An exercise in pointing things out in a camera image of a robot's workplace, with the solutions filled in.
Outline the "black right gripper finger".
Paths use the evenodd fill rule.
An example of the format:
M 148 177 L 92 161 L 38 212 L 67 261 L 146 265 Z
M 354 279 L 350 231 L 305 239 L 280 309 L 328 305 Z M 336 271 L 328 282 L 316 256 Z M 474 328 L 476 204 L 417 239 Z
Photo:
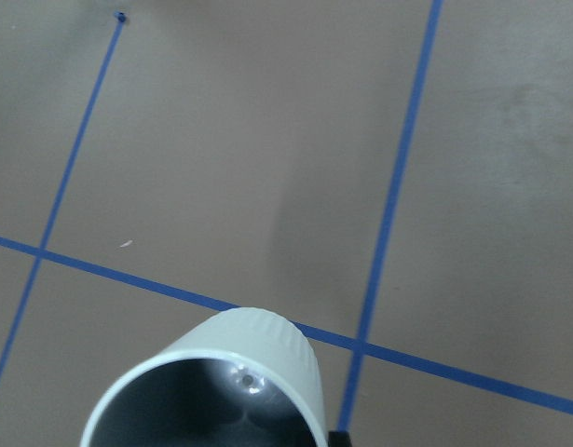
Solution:
M 328 433 L 328 446 L 351 447 L 351 437 L 346 430 L 332 430 Z

